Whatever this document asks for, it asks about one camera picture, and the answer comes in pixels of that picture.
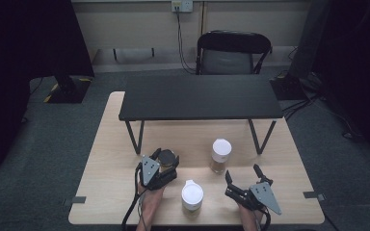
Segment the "table surface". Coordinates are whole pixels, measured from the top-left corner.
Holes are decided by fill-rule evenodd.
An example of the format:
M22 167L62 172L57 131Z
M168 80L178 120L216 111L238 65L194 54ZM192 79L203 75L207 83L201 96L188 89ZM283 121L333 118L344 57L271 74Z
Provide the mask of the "table surface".
M322 223L324 216L316 198L305 198L313 188L284 118L279 119L263 154L254 152L251 129L245 119L149 121L144 130L142 155L136 155L125 123L118 113L124 92L113 92L101 119L76 196L84 204L73 204L69 221L73 224L121 224L134 196L135 167L142 155L157 148L170 149L180 158L177 178L166 187L155 225L240 225L236 203L225 196L224 174L214 173L209 163L212 143L224 138L232 144L227 163L233 184L241 189L258 180L252 168L258 164L274 180L273 192L282 211L271 211L272 223ZM140 122L131 122L139 130ZM256 119L259 140L269 129L270 119ZM204 190L200 213L195 218L183 214L181 191L193 179ZM127 224L137 224L134 209Z
M130 78L120 120L282 118L269 80L254 75Z

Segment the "chair backrest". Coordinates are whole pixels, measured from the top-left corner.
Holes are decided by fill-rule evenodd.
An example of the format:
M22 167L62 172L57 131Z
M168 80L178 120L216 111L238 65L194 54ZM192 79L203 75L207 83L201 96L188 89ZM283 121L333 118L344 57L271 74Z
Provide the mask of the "chair backrest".
M198 39L197 75L258 74L272 44L257 33L211 31ZM256 66L253 54L261 54Z

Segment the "person's hand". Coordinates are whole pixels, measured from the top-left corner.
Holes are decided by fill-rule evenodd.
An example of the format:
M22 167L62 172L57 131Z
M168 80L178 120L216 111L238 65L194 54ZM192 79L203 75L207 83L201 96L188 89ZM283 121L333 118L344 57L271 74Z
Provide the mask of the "person's hand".
M152 220L154 218L155 212L157 211L162 196L164 194L164 189L166 186L159 190L149 191L139 183L138 184L138 193L141 194L143 191L141 202L142 215L140 216L140 221L137 225L137 231L147 231L151 229Z
M245 231L258 231L258 225L263 218L263 214L260 211L251 211L241 204L237 203L239 206L240 219L242 220L243 229Z

